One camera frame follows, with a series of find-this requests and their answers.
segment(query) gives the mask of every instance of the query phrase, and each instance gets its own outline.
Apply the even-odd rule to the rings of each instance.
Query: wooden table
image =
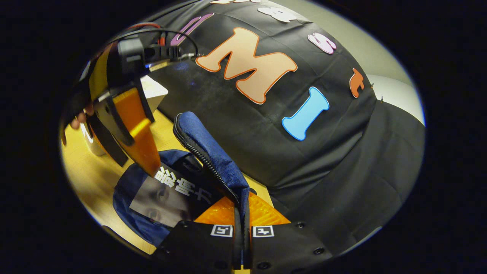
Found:
[[[171,120],[158,110],[154,112],[154,119],[155,123],[150,127],[158,151],[169,149],[187,151],[174,137]],[[120,167],[108,155],[94,155],[88,149],[81,130],[68,127],[66,139],[67,145],[61,146],[64,167],[81,203],[100,226],[110,227],[137,248],[152,254],[155,247],[128,228],[113,209],[112,197],[115,185],[128,166],[133,164],[133,161],[129,159],[123,167]],[[255,189],[262,199],[272,205],[266,187],[245,174],[243,176],[249,186]],[[250,273],[250,271],[241,270],[235,273],[243,274]]]

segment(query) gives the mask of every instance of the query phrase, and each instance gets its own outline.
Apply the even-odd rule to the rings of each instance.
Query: black wire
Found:
[[[106,43],[106,45],[109,45],[109,44],[111,44],[111,43],[113,43],[115,41],[118,41],[120,39],[123,39],[125,37],[132,36],[132,35],[139,34],[139,33],[145,33],[145,32],[172,32],[172,33],[176,33],[176,34],[183,35],[186,38],[188,38],[189,41],[191,41],[191,43],[194,46],[194,54],[196,56],[198,56],[198,46],[196,45],[196,42],[191,37],[189,37],[189,35],[187,35],[185,33],[182,33],[182,32],[179,32],[179,31],[167,30],[167,29],[162,29],[162,28],[160,28],[160,29],[159,28],[156,28],[156,29],[143,29],[143,30],[132,31],[132,32],[123,34],[123,35],[121,35],[121,36],[119,36],[119,37],[111,40],[110,42]]]

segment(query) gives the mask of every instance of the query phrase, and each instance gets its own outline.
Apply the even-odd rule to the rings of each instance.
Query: letter m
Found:
[[[263,104],[265,94],[287,72],[296,71],[296,63],[284,53],[275,52],[256,57],[259,36],[243,28],[233,29],[233,35],[212,52],[198,57],[196,63],[211,72],[221,69],[220,62],[228,54],[224,78],[235,78],[254,71],[246,79],[238,80],[237,89],[252,102]]]

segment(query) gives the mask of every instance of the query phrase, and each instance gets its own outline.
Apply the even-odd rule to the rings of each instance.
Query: orange plastic part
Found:
[[[161,159],[150,131],[150,120],[146,117],[137,88],[113,98],[113,102],[130,135],[135,140],[132,146],[119,142],[127,155],[152,177],[161,165]]]
[[[249,195],[248,201],[250,211],[250,226],[280,225],[290,223],[290,221],[279,213],[279,211],[252,192]],[[227,197],[223,197],[205,212],[203,212],[203,214],[201,214],[194,221],[203,224],[234,225],[235,212],[233,207],[233,202]]]

